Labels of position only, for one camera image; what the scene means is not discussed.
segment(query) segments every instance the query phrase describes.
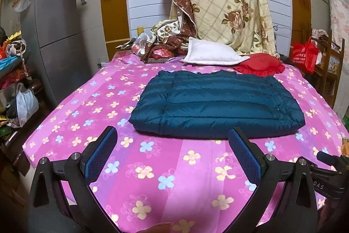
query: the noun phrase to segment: pillow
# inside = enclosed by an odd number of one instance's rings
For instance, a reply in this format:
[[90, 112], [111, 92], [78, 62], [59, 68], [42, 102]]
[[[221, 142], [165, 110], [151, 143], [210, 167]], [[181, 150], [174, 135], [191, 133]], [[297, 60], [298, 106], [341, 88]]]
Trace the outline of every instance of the pillow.
[[249, 58], [238, 55], [227, 45], [189, 37], [188, 54], [182, 61], [188, 64], [231, 66]]
[[282, 73], [285, 66], [276, 57], [266, 53], [251, 54], [250, 59], [234, 66], [234, 69], [244, 74], [254, 74], [260, 77]]

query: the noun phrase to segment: pink floral bedsheet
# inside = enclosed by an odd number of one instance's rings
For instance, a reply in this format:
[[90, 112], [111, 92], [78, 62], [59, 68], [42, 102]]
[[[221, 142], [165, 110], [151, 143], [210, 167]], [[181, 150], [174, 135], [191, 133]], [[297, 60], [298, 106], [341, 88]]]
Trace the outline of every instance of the pink floral bedsheet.
[[[180, 62], [143, 64], [134, 56], [115, 59], [45, 119], [23, 145], [24, 151], [33, 167], [43, 156], [66, 159], [73, 152], [82, 152], [112, 125], [118, 131], [118, 143], [91, 188], [122, 231], [172, 222], [173, 232], [223, 232], [256, 188], [228, 142], [140, 135], [128, 122], [144, 87], [159, 71], [209, 73], [221, 69], [234, 71]], [[340, 154], [341, 137], [348, 132], [324, 99], [291, 66], [275, 78], [297, 99], [306, 125], [294, 135], [253, 142], [285, 161], [296, 161], [299, 156], [316, 161], [320, 150]], [[319, 161], [318, 165], [327, 167]], [[261, 222], [270, 218], [281, 186]], [[69, 188], [64, 187], [72, 199]], [[322, 196], [317, 195], [317, 200], [319, 206], [324, 203]]]

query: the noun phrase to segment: metal screw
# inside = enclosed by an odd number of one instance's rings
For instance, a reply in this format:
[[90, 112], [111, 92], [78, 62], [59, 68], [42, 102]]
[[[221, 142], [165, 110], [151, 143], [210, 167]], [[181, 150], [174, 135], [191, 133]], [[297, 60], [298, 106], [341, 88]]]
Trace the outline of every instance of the metal screw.
[[42, 157], [39, 162], [40, 162], [40, 164], [45, 164], [47, 162], [47, 160], [48, 160], [47, 157]]
[[275, 160], [275, 156], [273, 154], [270, 154], [268, 153], [266, 156], [265, 156], [269, 161], [274, 161]]
[[306, 165], [306, 161], [305, 161], [303, 158], [301, 158], [301, 159], [299, 160], [299, 162], [300, 162], [301, 165]]
[[74, 152], [70, 157], [71, 157], [73, 160], [79, 159], [79, 157], [80, 157], [80, 152]]

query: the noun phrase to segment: white pillow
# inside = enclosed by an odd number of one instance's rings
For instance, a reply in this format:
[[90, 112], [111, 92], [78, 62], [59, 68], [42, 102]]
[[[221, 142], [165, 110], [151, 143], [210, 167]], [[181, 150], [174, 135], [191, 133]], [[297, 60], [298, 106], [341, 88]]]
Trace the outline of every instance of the white pillow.
[[231, 66], [249, 58], [238, 55], [227, 45], [189, 37], [188, 54], [182, 61], [188, 64]]

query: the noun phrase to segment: beige plaid blanket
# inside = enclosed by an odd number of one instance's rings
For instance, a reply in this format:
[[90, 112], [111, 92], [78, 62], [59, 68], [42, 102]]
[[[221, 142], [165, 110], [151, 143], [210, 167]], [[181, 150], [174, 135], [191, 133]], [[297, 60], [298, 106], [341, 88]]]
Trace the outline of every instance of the beige plaid blanket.
[[152, 28], [149, 42], [185, 51], [189, 36], [229, 45], [240, 54], [277, 55], [267, 0], [172, 0], [170, 19]]

